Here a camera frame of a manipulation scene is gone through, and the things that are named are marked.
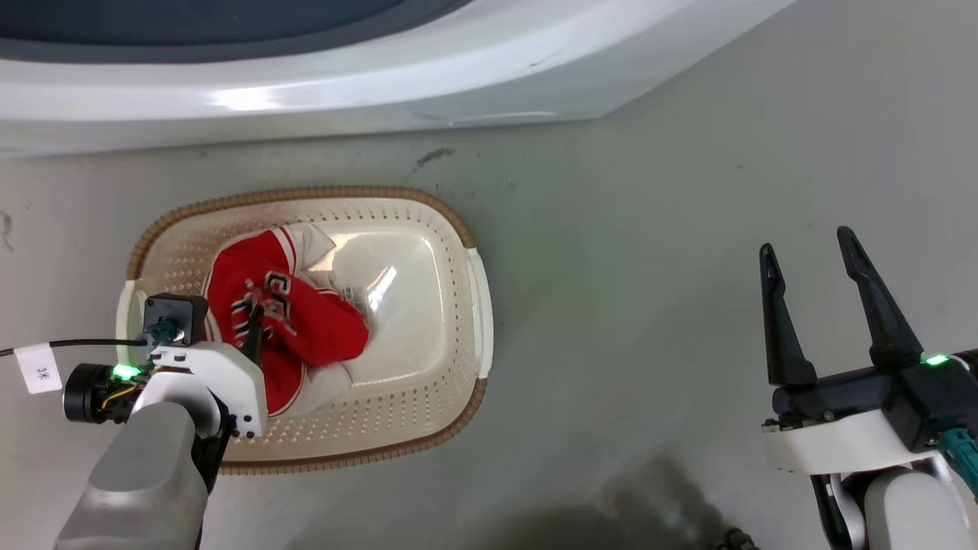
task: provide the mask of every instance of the washing machine door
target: washing machine door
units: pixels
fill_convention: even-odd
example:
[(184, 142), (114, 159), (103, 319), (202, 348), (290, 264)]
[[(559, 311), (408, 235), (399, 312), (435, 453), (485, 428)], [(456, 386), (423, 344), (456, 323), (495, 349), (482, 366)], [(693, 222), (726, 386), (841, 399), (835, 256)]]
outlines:
[(471, 0), (6, 0), (0, 58), (213, 63), (330, 50), (409, 30)]

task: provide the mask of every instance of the green led light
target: green led light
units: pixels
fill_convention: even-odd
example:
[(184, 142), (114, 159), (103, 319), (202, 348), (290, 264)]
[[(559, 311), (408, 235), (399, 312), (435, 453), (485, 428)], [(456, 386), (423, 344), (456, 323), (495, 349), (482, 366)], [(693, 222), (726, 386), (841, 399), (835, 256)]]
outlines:
[(949, 357), (947, 355), (934, 355), (933, 357), (930, 357), (929, 359), (924, 359), (923, 362), (924, 363), (927, 363), (928, 365), (930, 365), (932, 367), (936, 367), (938, 365), (943, 365), (944, 363), (946, 363), (948, 361), (948, 359), (949, 359)]
[(129, 365), (115, 365), (115, 368), (112, 369), (112, 375), (121, 380), (129, 380), (141, 374), (143, 374), (143, 371), (136, 367), (130, 367)]

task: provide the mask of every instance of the laundry basket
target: laundry basket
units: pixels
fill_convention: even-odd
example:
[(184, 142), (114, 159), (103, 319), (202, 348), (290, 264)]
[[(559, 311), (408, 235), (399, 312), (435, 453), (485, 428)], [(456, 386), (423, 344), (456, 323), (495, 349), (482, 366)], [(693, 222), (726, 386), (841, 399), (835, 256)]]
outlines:
[[(242, 234), (311, 222), (336, 246), (324, 269), (337, 288), (363, 288), (371, 339), (346, 362), (347, 395), (303, 417), (269, 419), (232, 438), (222, 474), (287, 474), (355, 466), (429, 449), (475, 414), (492, 364), (492, 305), (471, 234), (444, 203), (390, 187), (318, 187), (184, 206), (136, 245), (116, 334), (136, 336), (157, 293), (200, 294), (219, 248)], [(122, 361), (133, 361), (128, 348)]]

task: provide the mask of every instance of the basket handle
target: basket handle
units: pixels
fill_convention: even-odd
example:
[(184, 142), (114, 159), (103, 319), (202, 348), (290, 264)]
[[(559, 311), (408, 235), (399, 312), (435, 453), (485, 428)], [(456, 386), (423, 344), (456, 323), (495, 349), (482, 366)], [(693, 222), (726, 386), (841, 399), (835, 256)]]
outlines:
[[(143, 304), (146, 302), (146, 292), (137, 290), (136, 283), (138, 281), (125, 282), (125, 285), (122, 287), (122, 293), (119, 295), (119, 304), (115, 309), (115, 337), (120, 340), (128, 340), (136, 336), (129, 334), (130, 316), (133, 313), (134, 300), (137, 300), (135, 303), (139, 307), (140, 317), (143, 316)], [(139, 324), (140, 326), (143, 325), (142, 319), (140, 319)], [(118, 356), (120, 363), (130, 364), (132, 360), (129, 355), (130, 350), (129, 347), (124, 345), (120, 345), (115, 349), (115, 354)]]
[(479, 378), (489, 378), (493, 353), (492, 298), (482, 257), (468, 249), (468, 287), (472, 293), (472, 323), (475, 332), (475, 356), (479, 361)]

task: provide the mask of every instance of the basket rim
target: basket rim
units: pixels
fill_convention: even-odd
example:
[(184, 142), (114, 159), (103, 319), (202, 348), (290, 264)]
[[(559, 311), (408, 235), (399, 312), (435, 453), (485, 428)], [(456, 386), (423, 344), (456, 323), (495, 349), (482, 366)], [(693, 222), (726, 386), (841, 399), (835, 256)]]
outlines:
[[(241, 206), (254, 206), (288, 201), (303, 201), (310, 199), (400, 199), (414, 201), (434, 208), (452, 225), (463, 247), (475, 248), (475, 241), (468, 227), (454, 210), (434, 196), (417, 189), (405, 187), (373, 187), (373, 186), (336, 186), (336, 187), (296, 187), (245, 193), (224, 199), (212, 199), (187, 206), (181, 206), (168, 212), (153, 223), (136, 243), (129, 256), (126, 268), (126, 280), (135, 281), (142, 277), (143, 266), (150, 248), (167, 229), (185, 219), (221, 210)], [(447, 427), (438, 432), (409, 439), (400, 443), (366, 449), (362, 451), (327, 455), (311, 458), (296, 458), (267, 461), (225, 461), (221, 464), (220, 474), (231, 476), (265, 476), (275, 474), (298, 474), (302, 472), (318, 472), (334, 470), (348, 466), (358, 466), (372, 462), (380, 462), (399, 456), (406, 456), (423, 450), (434, 448), (462, 431), (475, 416), (475, 411), (482, 404), (482, 396), (486, 392), (488, 381), (476, 379), (472, 394), (466, 408)]]
[(462, 240), (462, 246), (467, 249), (475, 248), (475, 241), (471, 232), (468, 231), (466, 223), (462, 221), (454, 210), (434, 196), (418, 189), (406, 187), (371, 187), (368, 185), (358, 186), (337, 186), (337, 187), (293, 187), (288, 189), (275, 189), (270, 191), (259, 191), (256, 193), (245, 193), (224, 199), (211, 199), (194, 203), (192, 205), (180, 206), (161, 216), (153, 223), (136, 243), (132, 254), (129, 256), (129, 265), (126, 268), (126, 279), (134, 281), (143, 276), (143, 265), (150, 248), (167, 229), (185, 219), (202, 214), (210, 214), (221, 210), (238, 208), (241, 206), (254, 206), (271, 203), (284, 203), (288, 201), (303, 201), (309, 199), (401, 199), (414, 201), (434, 208), (439, 214), (445, 217), (455, 228)]

